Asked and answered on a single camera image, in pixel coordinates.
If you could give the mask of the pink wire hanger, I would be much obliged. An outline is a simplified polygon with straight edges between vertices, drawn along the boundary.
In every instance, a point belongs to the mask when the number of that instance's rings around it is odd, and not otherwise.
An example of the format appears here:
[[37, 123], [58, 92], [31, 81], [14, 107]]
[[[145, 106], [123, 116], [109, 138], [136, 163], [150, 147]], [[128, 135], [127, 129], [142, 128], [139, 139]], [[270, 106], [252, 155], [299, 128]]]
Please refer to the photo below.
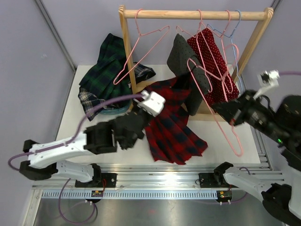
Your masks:
[[[235, 33], [235, 31], [236, 31], [236, 29], [237, 29], [237, 27], [238, 27], [238, 25], [241, 21], [241, 12], [239, 10], [236, 10], [236, 12], [239, 13], [239, 20], [238, 20], [236, 26], [233, 28], [230, 35], [225, 34], [226, 31], [227, 31], [227, 28], [230, 24], [230, 21], [231, 21], [230, 11], [226, 10], [226, 12], [228, 13], [229, 18], [228, 18], [228, 23], [227, 23], [226, 27], [224, 28], [223, 32], [219, 31], [218, 29], [215, 29], [211, 24], [207, 24], [206, 28], [210, 29], [213, 34], [215, 34], [217, 37], [219, 37], [221, 39], [221, 45], [222, 45], [224, 60], [225, 60], [225, 63], [227, 65], [228, 72], [231, 75], [231, 73], [234, 72], [234, 69], [238, 66], [238, 54], [237, 54], [237, 51], [236, 51], [237, 47], [233, 43], [233, 35], [234, 35], [234, 33]], [[224, 41], [223, 41], [223, 39], [225, 37], [230, 40], [230, 42], [227, 46], [224, 45]], [[226, 55], [226, 50], [230, 47], [232, 47], [232, 52], [233, 52], [233, 56], [234, 56], [234, 60], [235, 60], [232, 64], [228, 64], [227, 55]]]

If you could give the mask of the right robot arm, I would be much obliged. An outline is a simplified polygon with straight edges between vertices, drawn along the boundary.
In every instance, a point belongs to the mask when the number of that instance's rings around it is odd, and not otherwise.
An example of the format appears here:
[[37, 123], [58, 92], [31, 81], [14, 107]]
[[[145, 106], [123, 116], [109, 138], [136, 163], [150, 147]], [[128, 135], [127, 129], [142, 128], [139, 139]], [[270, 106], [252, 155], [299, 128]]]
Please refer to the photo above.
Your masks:
[[270, 99], [254, 90], [245, 91], [229, 102], [212, 105], [231, 126], [247, 123], [274, 141], [267, 151], [274, 170], [285, 175], [284, 184], [263, 182], [229, 162], [214, 169], [214, 183], [238, 187], [258, 199], [274, 218], [289, 225], [301, 224], [301, 97], [288, 95], [273, 111], [261, 101]]

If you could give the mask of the red plaid skirt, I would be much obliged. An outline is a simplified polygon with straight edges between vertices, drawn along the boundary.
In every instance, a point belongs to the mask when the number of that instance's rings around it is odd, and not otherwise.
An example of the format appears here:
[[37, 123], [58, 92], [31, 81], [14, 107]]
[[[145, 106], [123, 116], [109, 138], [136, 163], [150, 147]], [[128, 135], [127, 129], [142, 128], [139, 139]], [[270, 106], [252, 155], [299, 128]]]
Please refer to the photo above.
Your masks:
[[179, 83], [180, 79], [174, 77], [145, 87], [166, 100], [164, 109], [145, 127], [145, 132], [154, 161], [185, 165], [192, 156], [202, 156], [208, 144], [187, 126], [189, 114], [182, 104], [191, 89]]

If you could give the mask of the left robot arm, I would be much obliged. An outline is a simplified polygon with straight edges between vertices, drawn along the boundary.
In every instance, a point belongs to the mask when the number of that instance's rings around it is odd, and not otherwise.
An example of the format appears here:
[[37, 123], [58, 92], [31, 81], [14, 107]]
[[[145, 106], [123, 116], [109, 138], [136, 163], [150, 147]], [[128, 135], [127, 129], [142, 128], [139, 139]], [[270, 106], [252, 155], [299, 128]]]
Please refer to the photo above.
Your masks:
[[97, 187], [103, 183], [101, 167], [69, 161], [80, 156], [95, 157], [133, 148], [144, 138], [144, 128], [154, 117], [144, 110], [131, 111], [113, 120], [99, 122], [78, 131], [74, 137], [53, 143], [24, 142], [28, 159], [20, 163], [19, 172], [29, 180], [50, 179], [53, 175], [74, 179], [76, 187]]

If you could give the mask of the navy white plaid skirt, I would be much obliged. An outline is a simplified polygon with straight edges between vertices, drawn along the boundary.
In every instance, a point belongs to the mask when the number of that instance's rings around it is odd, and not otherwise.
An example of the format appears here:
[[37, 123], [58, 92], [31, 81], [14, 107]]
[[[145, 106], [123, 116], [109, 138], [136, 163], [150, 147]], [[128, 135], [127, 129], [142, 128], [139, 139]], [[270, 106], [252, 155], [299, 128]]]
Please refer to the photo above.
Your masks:
[[132, 94], [129, 77], [125, 77], [117, 85], [113, 84], [115, 76], [122, 69], [121, 64], [118, 60], [98, 62], [79, 83], [78, 98], [89, 121], [100, 113], [101, 109], [92, 112], [95, 106], [111, 98]]

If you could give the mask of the green plaid skirt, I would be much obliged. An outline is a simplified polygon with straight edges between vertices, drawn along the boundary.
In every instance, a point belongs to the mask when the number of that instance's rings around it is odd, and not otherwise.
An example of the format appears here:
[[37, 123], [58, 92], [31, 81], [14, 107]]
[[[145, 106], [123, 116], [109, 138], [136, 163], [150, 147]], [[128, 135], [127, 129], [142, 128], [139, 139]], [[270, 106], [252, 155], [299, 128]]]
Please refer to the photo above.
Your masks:
[[100, 46], [96, 65], [89, 69], [79, 83], [80, 102], [84, 103], [90, 98], [88, 106], [91, 107], [99, 101], [132, 94], [128, 77], [117, 85], [113, 84], [126, 59], [123, 39], [109, 33]]

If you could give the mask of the pink hanger pair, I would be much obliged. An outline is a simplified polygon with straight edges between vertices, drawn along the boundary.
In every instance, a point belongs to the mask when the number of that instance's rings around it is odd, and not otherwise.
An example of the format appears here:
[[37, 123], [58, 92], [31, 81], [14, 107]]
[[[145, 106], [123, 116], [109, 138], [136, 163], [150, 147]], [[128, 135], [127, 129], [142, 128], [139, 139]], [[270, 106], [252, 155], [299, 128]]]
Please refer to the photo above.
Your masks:
[[[219, 124], [219, 121], [218, 121], [217, 118], [216, 118], [216, 114], [213, 113], [213, 110], [214, 110], [216, 113], [218, 113], [218, 108], [217, 108], [217, 107], [219, 107], [218, 104], [228, 104], [228, 103], [229, 103], [228, 97], [227, 97], [227, 94], [226, 94], [226, 89], [227, 89], [227, 87], [226, 87], [226, 83], [225, 83], [225, 77], [228, 77], [229, 69], [227, 68], [227, 70], [226, 70], [226, 72], [225, 72], [225, 75], [222, 75], [221, 72], [219, 71], [219, 74], [220, 74], [219, 77], [216, 76], [216, 75], [214, 75], [214, 74], [211, 73], [210, 71], [208, 71], [208, 70], [206, 69], [206, 65], [205, 65], [204, 60], [203, 60], [203, 57], [202, 57], [202, 53], [201, 53], [201, 50], [200, 50], [200, 47], [199, 47], [198, 40], [196, 39], [196, 41], [197, 41], [197, 47], [198, 47], [199, 54], [200, 54], [200, 56], [201, 56], [201, 61], [202, 61], [202, 64], [203, 64], [203, 65], [198, 65], [192, 58], [188, 58], [188, 60], [187, 60], [187, 67], [188, 67], [188, 70], [189, 70], [189, 72], [190, 72], [190, 74], [191, 74], [191, 76], [192, 76], [192, 78], [193, 78], [193, 80], [194, 80], [194, 82], [195, 82], [195, 84], [196, 84], [196, 86], [197, 86], [197, 88], [198, 88], [198, 90], [199, 90], [199, 92], [200, 92], [200, 94], [201, 94], [201, 96], [202, 96], [202, 98], [203, 98], [205, 104], [207, 105], [207, 107], [208, 107], [208, 109], [209, 109], [209, 111], [210, 111], [210, 114], [212, 115], [213, 119], [214, 119], [215, 122], [217, 123], [219, 129], [221, 130], [222, 134], [224, 135], [225, 139], [227, 140], [227, 142], [228, 142], [228, 144], [230, 145], [231, 149], [233, 150], [234, 154], [235, 154], [237, 157], [241, 157], [241, 156], [244, 154], [244, 150], [243, 150], [243, 147], [242, 147], [242, 145], [241, 145], [241, 143], [240, 143], [240, 140], [239, 140], [238, 135], [237, 135], [237, 134], [235, 133], [235, 131], [234, 131], [234, 123], [236, 122], [236, 120], [232, 118], [232, 119], [229, 121], [229, 125], [231, 126], [231, 131], [232, 131], [233, 135], [234, 135], [234, 136], [236, 137], [236, 139], [237, 139], [237, 142], [238, 142], [238, 145], [239, 145], [239, 148], [240, 148], [240, 153], [237, 153], [237, 151], [234, 149], [232, 143], [230, 142], [230, 140], [228, 139], [226, 133], [225, 133], [224, 130], [222, 129], [221, 125]], [[216, 68], [219, 70], [218, 64], [217, 64], [216, 61], [215, 61], [215, 57], [214, 57], [214, 55], [212, 54], [210, 47], [209, 47], [209, 46], [207, 46], [207, 47], [208, 47], [208, 50], [209, 50], [210, 54], [212, 55], [212, 59], [214, 60], [214, 63], [216, 64]], [[209, 85], [210, 85], [210, 89], [209, 89], [209, 91], [208, 91], [209, 93], [212, 93], [212, 92], [214, 91], [214, 89], [213, 89], [213, 86], [212, 86], [212, 84], [211, 84], [211, 80], [210, 80], [210, 78], [208, 77], [208, 75], [212, 76], [213, 78], [215, 78], [216, 80], [219, 80], [219, 81], [221, 82], [222, 89], [223, 89], [223, 94], [224, 94], [224, 98], [225, 98], [225, 102], [218, 102], [218, 103], [214, 103], [214, 104], [212, 104], [212, 105], [209, 105], [209, 104], [208, 104], [208, 102], [207, 102], [207, 100], [206, 100], [206, 98], [205, 98], [205, 96], [204, 96], [202, 90], [200, 89], [200, 87], [199, 87], [199, 85], [198, 85], [198, 82], [197, 82], [197, 80], [196, 80], [196, 78], [195, 78], [195, 76], [194, 76], [194, 73], [193, 73], [192, 69], [190, 68], [190, 63], [194, 64], [194, 66], [195, 66], [196, 68], [200, 68], [200, 69], [202, 69], [202, 70], [204, 71], [205, 76], [207, 77], [208, 82], [209, 82]], [[221, 113], [218, 113], [218, 114], [225, 120], [225, 116], [222, 116]]]

